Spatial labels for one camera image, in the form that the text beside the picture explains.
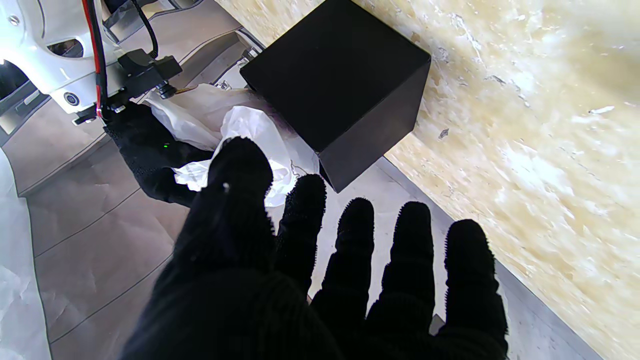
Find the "glove finger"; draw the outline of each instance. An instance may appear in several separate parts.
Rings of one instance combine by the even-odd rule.
[[[447,234],[446,329],[483,332],[506,348],[507,321],[496,293],[495,263],[484,231],[473,220],[455,222]]]
[[[190,143],[173,141],[163,144],[167,167],[180,168],[194,161],[210,160],[212,151],[198,149]]]
[[[196,196],[175,255],[199,269],[273,268],[273,224],[264,209],[271,167],[249,139],[225,142],[209,167],[209,184]]]
[[[435,306],[431,213],[420,202],[400,210],[382,292],[367,316],[370,332],[426,331]]]
[[[311,302],[331,329],[355,328],[364,321],[371,284],[373,219],[373,206],[363,198],[353,199],[340,218],[336,252]]]
[[[326,186],[318,175],[298,179],[287,195],[278,226],[275,270],[289,276],[305,297],[316,265],[317,236],[326,206]]]
[[[186,185],[177,184],[174,175],[175,172],[170,168],[160,168],[144,177],[140,188],[152,199],[174,202],[189,208],[198,193],[189,190]]]

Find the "black box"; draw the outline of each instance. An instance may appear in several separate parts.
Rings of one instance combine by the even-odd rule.
[[[340,192],[415,125],[431,56],[350,0],[326,0],[240,74]]]

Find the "wall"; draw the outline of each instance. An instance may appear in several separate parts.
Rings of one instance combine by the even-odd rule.
[[[320,3],[217,1],[265,44]],[[433,56],[387,158],[603,357],[640,357],[640,3],[357,3]]]

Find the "crumpled white plastic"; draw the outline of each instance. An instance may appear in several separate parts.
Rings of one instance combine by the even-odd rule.
[[[216,149],[214,157],[224,139],[252,139],[273,171],[273,184],[264,201],[267,207],[284,204],[299,176],[319,172],[317,154],[264,99],[250,90],[225,91],[201,84],[168,100],[155,96],[147,102],[177,140],[203,150]],[[197,161],[174,169],[176,183],[200,191],[207,185],[210,164],[211,160]]]

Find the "gloved hand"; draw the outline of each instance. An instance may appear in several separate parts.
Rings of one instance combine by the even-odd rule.
[[[222,145],[122,359],[506,357],[493,256],[475,222],[457,222],[447,236],[447,323],[430,336],[433,240],[424,204],[402,208],[383,291],[365,317],[371,203],[355,199],[345,209],[336,253],[308,306],[324,181],[298,181],[274,236],[264,209],[272,180],[253,142],[234,138]]]
[[[118,146],[140,188],[149,197],[191,206],[197,193],[177,184],[171,168],[211,159],[213,152],[176,141],[151,108],[133,102],[127,103],[120,113],[112,114],[104,132]]]

